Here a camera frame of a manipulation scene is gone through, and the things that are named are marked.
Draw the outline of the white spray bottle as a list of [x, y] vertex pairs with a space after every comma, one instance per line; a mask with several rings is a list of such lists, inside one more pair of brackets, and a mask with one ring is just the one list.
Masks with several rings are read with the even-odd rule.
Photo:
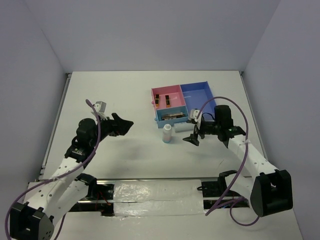
[[173, 129], [176, 133], [189, 132], [194, 130], [194, 124], [189, 122], [177, 122], [173, 124]]

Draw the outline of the white pastel bottle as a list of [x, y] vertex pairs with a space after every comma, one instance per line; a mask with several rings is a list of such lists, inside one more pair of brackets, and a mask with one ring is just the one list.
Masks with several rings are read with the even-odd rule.
[[168, 144], [172, 140], [172, 126], [165, 124], [162, 128], [162, 141]]

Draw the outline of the long brown eyeshadow palette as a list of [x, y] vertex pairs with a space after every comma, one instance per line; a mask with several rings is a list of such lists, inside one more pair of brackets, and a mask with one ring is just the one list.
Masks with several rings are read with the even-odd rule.
[[161, 116], [163, 121], [184, 118], [186, 115], [183, 112], [178, 113], [168, 113]]

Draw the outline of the black gold lipstick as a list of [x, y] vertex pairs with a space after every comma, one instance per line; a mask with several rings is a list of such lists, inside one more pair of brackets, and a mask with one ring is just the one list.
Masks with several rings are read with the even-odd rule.
[[155, 105], [156, 108], [158, 108], [159, 105], [160, 105], [160, 95], [159, 94], [156, 94], [154, 96], [154, 105]]
[[170, 96], [169, 95], [165, 95], [165, 106], [167, 108], [170, 108], [171, 107], [171, 99], [170, 99]]

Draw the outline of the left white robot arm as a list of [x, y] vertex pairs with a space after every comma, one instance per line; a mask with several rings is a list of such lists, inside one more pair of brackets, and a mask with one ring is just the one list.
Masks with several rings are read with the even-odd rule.
[[57, 223], [77, 201], [97, 196], [97, 179], [84, 173], [85, 168], [103, 139], [126, 135], [134, 123], [116, 113], [111, 118], [102, 113], [95, 117], [79, 122], [76, 136], [51, 178], [31, 187], [37, 191], [24, 203], [12, 203], [5, 219], [9, 240], [50, 240]]

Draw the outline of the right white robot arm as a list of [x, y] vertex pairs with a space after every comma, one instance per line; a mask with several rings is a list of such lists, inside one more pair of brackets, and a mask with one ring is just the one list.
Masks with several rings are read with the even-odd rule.
[[219, 174], [217, 189], [221, 195], [238, 193], [248, 201], [258, 217], [287, 211], [293, 208], [292, 179], [287, 170], [279, 170], [271, 164], [248, 140], [248, 134], [235, 126], [231, 109], [227, 105], [214, 108], [214, 120], [204, 119], [202, 112], [192, 109], [188, 121], [194, 124], [193, 133], [183, 138], [195, 146], [199, 138], [217, 136], [224, 146], [241, 161], [249, 172], [244, 177], [240, 170], [229, 170]]

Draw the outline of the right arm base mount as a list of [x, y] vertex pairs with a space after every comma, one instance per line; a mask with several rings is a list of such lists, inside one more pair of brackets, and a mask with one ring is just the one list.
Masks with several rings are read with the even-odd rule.
[[[220, 198], [228, 184], [226, 184], [225, 177], [228, 177], [232, 174], [236, 174], [237, 171], [229, 170], [219, 174], [216, 180], [202, 181], [201, 185], [197, 187], [197, 190], [202, 192], [203, 196], [203, 207], [205, 210], [209, 210], [214, 203]], [[220, 204], [224, 204], [229, 200], [238, 199], [241, 195], [230, 190], [222, 199]], [[241, 201], [235, 205], [235, 207], [249, 207], [248, 201]]]

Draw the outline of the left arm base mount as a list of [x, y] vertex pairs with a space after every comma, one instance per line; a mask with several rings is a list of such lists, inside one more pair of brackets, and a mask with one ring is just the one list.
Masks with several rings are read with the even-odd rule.
[[98, 184], [90, 195], [79, 200], [70, 210], [71, 213], [99, 213], [103, 217], [113, 217], [114, 184]]

